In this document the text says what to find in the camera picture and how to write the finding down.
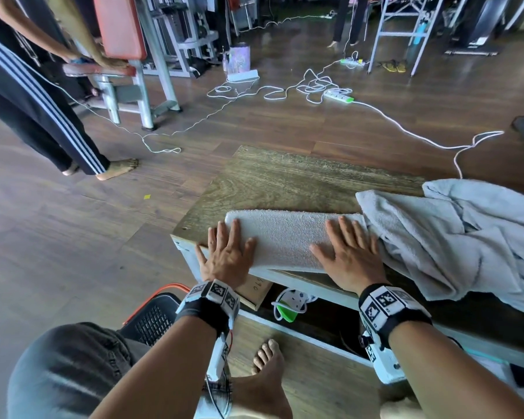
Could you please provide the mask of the person's right hand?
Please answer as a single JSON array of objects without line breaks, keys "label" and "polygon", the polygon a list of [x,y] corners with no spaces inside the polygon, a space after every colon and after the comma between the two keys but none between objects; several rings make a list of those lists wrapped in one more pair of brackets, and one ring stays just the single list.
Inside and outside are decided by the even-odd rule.
[{"label": "person's right hand", "polygon": [[324,269],[329,277],[343,290],[360,296],[362,291],[375,283],[389,284],[379,254],[376,259],[368,251],[369,238],[359,222],[351,222],[355,231],[355,248],[346,246],[342,238],[338,218],[325,223],[326,233],[335,252],[335,265]]}]

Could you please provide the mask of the person's left hand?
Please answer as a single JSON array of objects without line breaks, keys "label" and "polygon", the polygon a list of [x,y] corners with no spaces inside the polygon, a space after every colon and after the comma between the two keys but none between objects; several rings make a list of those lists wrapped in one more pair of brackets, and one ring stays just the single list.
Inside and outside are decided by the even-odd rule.
[{"label": "person's left hand", "polygon": [[246,241],[242,241],[240,220],[235,219],[228,230],[227,247],[217,250],[217,227],[208,229],[208,270],[201,270],[203,281],[220,280],[233,290],[241,286],[249,274],[253,262],[241,262],[241,249]]}]

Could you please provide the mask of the white towel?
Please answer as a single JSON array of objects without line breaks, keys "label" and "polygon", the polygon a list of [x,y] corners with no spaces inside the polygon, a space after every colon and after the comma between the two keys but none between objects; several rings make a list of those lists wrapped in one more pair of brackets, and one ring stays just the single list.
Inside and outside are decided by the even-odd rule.
[{"label": "white towel", "polygon": [[224,221],[230,226],[239,220],[242,240],[257,241],[254,268],[324,273],[309,247],[315,244],[333,254],[325,223],[339,217],[333,213],[239,210],[227,212]]}]

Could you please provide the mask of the person's left forearm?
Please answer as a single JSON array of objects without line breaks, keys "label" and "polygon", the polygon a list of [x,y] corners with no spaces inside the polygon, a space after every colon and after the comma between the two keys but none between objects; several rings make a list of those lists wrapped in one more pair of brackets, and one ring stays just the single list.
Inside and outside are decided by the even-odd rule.
[{"label": "person's left forearm", "polygon": [[216,330],[186,316],[113,387],[90,419],[192,419],[216,342]]}]

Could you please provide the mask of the person's right forearm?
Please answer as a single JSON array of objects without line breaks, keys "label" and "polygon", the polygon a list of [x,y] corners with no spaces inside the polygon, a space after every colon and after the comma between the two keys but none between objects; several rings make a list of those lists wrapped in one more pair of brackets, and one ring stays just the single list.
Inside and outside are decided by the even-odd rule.
[{"label": "person's right forearm", "polygon": [[427,419],[524,419],[524,399],[432,325],[399,324],[389,344]]}]

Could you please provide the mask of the brown cardboard box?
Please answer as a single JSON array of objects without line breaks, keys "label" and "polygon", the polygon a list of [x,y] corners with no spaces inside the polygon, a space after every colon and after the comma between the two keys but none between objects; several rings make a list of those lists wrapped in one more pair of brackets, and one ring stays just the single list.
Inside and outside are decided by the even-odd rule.
[{"label": "brown cardboard box", "polygon": [[235,292],[246,308],[257,311],[272,288],[272,285],[273,282],[271,281],[254,275],[248,275],[245,282],[239,286]]}]

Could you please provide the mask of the left wrist marker band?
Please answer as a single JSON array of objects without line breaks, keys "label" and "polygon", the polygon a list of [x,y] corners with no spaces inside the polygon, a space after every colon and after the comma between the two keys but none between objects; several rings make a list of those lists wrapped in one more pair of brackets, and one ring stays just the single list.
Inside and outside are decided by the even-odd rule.
[{"label": "left wrist marker band", "polygon": [[216,331],[228,336],[240,309],[240,297],[220,280],[204,281],[195,285],[176,310],[174,322],[182,317],[197,317]]}]

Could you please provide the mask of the wrist marker band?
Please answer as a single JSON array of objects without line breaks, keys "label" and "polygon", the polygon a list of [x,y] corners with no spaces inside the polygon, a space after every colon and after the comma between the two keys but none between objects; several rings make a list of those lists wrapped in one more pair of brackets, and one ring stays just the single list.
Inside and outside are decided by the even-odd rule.
[{"label": "wrist marker band", "polygon": [[431,314],[399,287],[375,283],[359,296],[359,313],[367,331],[377,335],[381,348],[390,349],[392,331],[405,322],[433,324]]},{"label": "wrist marker band", "polygon": [[228,336],[240,309],[240,297],[220,280],[204,281],[195,285],[176,310],[174,322],[182,317],[197,317],[216,331]]}]

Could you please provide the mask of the right wrist marker band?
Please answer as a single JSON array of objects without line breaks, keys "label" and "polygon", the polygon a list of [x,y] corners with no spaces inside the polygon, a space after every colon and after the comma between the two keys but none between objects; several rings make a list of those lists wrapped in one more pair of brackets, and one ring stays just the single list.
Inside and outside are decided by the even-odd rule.
[{"label": "right wrist marker band", "polygon": [[359,313],[367,331],[377,335],[381,348],[390,349],[392,331],[405,322],[433,324],[431,314],[399,287],[375,283],[359,296]]}]

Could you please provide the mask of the black mesh stool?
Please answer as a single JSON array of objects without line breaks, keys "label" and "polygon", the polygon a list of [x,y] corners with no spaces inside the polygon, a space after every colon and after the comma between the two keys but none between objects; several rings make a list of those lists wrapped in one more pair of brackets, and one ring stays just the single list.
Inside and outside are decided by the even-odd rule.
[{"label": "black mesh stool", "polygon": [[180,304],[181,300],[172,293],[156,294],[123,323],[119,333],[152,347],[174,324]]}]

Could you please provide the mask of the crumpled grey towel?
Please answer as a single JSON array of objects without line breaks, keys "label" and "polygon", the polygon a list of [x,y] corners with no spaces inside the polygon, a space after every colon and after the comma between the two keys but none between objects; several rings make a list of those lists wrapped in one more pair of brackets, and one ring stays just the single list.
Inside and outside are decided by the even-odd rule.
[{"label": "crumpled grey towel", "polygon": [[384,264],[427,301],[488,293],[524,312],[524,194],[468,179],[425,182],[422,191],[356,193]]}]

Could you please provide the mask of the person's bare foot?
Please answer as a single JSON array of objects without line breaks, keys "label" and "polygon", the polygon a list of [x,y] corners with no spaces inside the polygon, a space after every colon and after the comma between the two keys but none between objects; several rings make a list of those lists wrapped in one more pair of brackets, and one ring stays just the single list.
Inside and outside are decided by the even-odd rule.
[{"label": "person's bare foot", "polygon": [[291,405],[282,387],[285,359],[272,338],[254,355],[252,374],[232,377],[231,410],[228,418],[293,419]]}]

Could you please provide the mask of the flat white box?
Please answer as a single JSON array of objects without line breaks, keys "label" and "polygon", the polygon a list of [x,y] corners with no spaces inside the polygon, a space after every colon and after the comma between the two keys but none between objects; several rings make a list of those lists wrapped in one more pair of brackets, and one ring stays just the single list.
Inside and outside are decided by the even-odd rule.
[{"label": "flat white box", "polygon": [[234,72],[227,74],[226,81],[232,84],[255,82],[260,79],[258,70],[252,69],[243,72]]}]

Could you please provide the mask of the person's grey shorts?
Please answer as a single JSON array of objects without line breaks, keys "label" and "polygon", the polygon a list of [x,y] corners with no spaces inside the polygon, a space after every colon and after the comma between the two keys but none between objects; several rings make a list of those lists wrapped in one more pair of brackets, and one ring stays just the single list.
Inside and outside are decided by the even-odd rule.
[{"label": "person's grey shorts", "polygon": [[50,329],[14,366],[7,419],[88,419],[149,349],[91,322]]}]

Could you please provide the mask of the purple patterned tumbler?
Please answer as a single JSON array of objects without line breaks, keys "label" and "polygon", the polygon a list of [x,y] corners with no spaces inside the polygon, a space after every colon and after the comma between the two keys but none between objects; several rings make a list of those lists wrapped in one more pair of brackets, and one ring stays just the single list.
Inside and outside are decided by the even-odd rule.
[{"label": "purple patterned tumbler", "polygon": [[239,42],[228,51],[228,67],[230,74],[242,74],[251,70],[250,46],[246,42]]}]

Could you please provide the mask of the grey weight machine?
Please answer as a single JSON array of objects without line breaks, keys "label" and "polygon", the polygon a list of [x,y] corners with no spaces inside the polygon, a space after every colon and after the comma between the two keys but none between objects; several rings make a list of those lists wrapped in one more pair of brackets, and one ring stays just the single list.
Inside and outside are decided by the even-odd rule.
[{"label": "grey weight machine", "polygon": [[171,77],[199,78],[219,66],[215,43],[218,32],[210,28],[206,13],[215,0],[144,0],[160,42],[161,56]]}]

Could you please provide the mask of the red padded gym bench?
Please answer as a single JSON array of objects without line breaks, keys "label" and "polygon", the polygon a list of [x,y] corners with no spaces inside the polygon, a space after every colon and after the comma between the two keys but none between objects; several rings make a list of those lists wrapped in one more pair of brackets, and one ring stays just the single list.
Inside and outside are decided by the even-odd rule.
[{"label": "red padded gym bench", "polygon": [[[181,112],[170,79],[160,38],[148,0],[74,0],[94,38],[101,39],[100,50],[110,58],[128,63],[122,71],[89,74],[98,84],[98,96],[83,101],[92,112],[104,109],[108,118],[120,125],[120,112],[138,114],[144,131],[157,129],[156,120],[169,112]],[[158,73],[165,100],[150,103],[145,64],[152,61]]]}]

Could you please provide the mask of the red chair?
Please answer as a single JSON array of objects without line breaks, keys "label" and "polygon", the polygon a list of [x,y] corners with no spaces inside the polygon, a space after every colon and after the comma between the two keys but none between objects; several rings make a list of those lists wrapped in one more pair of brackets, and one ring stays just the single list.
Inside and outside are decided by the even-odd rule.
[{"label": "red chair", "polygon": [[226,13],[234,34],[251,31],[258,24],[259,0],[226,0]]}]

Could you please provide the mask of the black exercise machine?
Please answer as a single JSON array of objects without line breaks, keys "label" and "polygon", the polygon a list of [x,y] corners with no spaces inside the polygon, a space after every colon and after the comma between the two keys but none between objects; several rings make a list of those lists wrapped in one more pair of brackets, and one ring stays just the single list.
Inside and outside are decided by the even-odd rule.
[{"label": "black exercise machine", "polygon": [[446,25],[444,55],[498,55],[490,40],[508,31],[523,11],[524,0],[458,0]]}]

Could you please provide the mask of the white metal rack frame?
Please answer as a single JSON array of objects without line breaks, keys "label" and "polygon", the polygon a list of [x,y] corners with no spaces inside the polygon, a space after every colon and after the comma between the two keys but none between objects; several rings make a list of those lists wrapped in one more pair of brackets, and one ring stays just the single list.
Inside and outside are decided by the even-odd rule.
[{"label": "white metal rack frame", "polygon": [[[413,65],[410,77],[414,77],[426,45],[433,33],[433,27],[440,15],[441,7],[445,0],[380,0],[380,17],[376,36],[372,46],[367,73],[371,74],[377,64],[379,42],[384,38],[404,39],[407,42],[407,51],[416,48],[413,54]],[[419,35],[416,30],[420,21],[427,20],[428,26],[425,34]],[[413,45],[416,36],[422,36],[419,45]]]}]

